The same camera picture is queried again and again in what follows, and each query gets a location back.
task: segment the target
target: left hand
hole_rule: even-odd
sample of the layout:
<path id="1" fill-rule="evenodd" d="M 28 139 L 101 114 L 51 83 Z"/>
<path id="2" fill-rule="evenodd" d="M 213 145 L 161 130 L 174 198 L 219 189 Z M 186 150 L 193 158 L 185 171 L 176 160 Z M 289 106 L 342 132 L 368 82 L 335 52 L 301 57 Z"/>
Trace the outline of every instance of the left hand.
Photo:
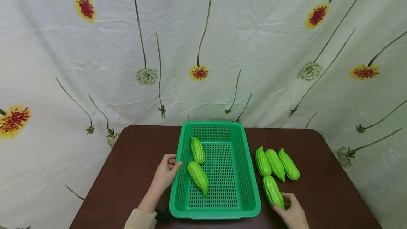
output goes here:
<path id="1" fill-rule="evenodd" d="M 165 154 L 163 160 L 158 165 L 150 189 L 164 192 L 174 180 L 176 173 L 182 165 L 182 161 L 177 162 L 177 154 Z"/>

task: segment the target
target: right hand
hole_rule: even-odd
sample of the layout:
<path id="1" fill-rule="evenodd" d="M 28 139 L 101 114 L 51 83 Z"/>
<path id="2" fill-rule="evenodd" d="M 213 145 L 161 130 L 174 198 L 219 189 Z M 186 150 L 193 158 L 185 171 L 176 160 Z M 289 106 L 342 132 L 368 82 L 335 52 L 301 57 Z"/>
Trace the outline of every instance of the right hand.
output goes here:
<path id="1" fill-rule="evenodd" d="M 282 210 L 278 205 L 273 205 L 273 210 L 281 216 L 288 229 L 309 229 L 305 212 L 294 194 L 281 193 L 287 210 Z"/>

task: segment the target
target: green plastic basket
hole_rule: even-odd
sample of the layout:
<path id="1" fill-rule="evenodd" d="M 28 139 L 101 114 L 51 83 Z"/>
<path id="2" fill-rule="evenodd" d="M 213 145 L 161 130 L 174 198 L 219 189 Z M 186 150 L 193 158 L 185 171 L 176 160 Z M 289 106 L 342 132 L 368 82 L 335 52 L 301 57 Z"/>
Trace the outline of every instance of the green plastic basket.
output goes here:
<path id="1" fill-rule="evenodd" d="M 192 182 L 191 136 L 205 152 L 201 165 L 209 179 L 206 196 Z M 177 162 L 183 164 L 171 187 L 169 208 L 176 218 L 194 220 L 255 217 L 261 210 L 259 189 L 244 127 L 235 122 L 186 122 L 179 138 Z"/>

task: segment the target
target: basket mesh bottom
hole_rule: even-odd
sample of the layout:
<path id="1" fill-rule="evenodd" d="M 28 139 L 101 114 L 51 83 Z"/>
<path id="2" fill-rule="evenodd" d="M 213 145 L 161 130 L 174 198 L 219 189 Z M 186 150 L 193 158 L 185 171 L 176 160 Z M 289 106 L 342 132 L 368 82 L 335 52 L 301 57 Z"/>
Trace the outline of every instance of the basket mesh bottom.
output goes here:
<path id="1" fill-rule="evenodd" d="M 188 208 L 213 210 L 214 207 L 238 209 L 236 179 L 233 170 L 230 143 L 204 143 L 205 162 L 201 165 L 208 176 L 209 191 L 206 196 L 191 181 Z"/>

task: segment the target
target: perforated basket side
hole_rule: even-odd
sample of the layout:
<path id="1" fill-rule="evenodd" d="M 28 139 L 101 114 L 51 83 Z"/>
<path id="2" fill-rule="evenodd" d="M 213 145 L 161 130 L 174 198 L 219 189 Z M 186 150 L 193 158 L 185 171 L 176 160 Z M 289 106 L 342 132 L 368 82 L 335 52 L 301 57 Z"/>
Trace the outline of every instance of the perforated basket side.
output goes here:
<path id="1" fill-rule="evenodd" d="M 189 152 L 190 152 L 190 138 L 188 138 L 188 131 L 184 132 L 184 138 L 183 138 L 183 143 L 182 143 L 182 151 L 181 151 L 181 157 L 180 159 L 177 157 L 177 160 L 180 161 L 188 161 L 189 157 Z M 176 191 L 176 200 L 179 202 L 179 205 L 181 207 L 184 207 L 185 205 L 185 186 L 186 186 L 186 181 L 188 180 L 188 173 L 187 173 L 187 165 L 188 163 L 183 163 L 182 166 L 180 167 L 179 171 L 177 172 L 178 174 L 178 184 L 177 184 L 177 191 Z"/>
<path id="2" fill-rule="evenodd" d="M 232 127 L 201 127 L 194 126 L 193 136 L 201 141 L 230 141 Z"/>
<path id="3" fill-rule="evenodd" d="M 237 164 L 237 175 L 240 186 L 240 195 L 243 209 L 246 210 L 249 207 L 245 207 L 251 200 L 254 199 L 254 193 L 252 188 L 252 181 L 250 178 L 249 165 L 247 163 L 247 154 L 244 149 L 244 141 L 242 133 L 238 132 L 235 139 L 235 157 Z"/>

